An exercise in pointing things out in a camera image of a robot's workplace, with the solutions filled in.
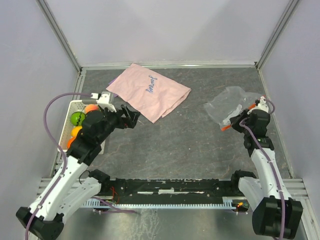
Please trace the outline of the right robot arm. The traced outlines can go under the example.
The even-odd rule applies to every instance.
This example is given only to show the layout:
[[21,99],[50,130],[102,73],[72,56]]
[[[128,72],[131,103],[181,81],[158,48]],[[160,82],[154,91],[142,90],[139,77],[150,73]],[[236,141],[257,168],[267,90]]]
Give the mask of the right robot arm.
[[271,115],[261,109],[245,109],[232,117],[231,127],[243,136],[258,176],[239,173],[229,183],[231,193],[244,194],[253,213],[252,227],[257,235],[277,240],[295,238],[303,213],[300,201],[288,192],[276,163],[275,147],[267,136]]

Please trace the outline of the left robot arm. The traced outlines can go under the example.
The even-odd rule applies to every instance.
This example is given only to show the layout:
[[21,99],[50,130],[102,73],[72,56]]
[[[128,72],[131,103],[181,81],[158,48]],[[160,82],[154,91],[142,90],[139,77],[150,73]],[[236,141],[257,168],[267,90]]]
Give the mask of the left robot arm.
[[102,143],[115,129],[133,129],[139,119],[138,111],[122,105],[112,112],[105,109],[88,112],[82,128],[63,152],[63,163],[42,194],[28,207],[20,207],[16,217],[29,233],[41,240],[55,240],[61,234],[66,220],[88,199],[96,194],[106,195],[111,189],[110,176],[98,169],[90,172],[82,186],[73,193],[69,190],[75,181],[101,152]]

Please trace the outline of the clear zip top bag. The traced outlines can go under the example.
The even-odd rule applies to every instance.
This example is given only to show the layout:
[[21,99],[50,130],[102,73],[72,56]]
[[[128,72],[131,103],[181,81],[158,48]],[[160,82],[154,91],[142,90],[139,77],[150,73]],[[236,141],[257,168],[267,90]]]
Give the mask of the clear zip top bag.
[[239,86],[228,86],[213,100],[204,104],[204,109],[222,131],[231,126],[230,118],[250,108],[263,94],[247,92]]

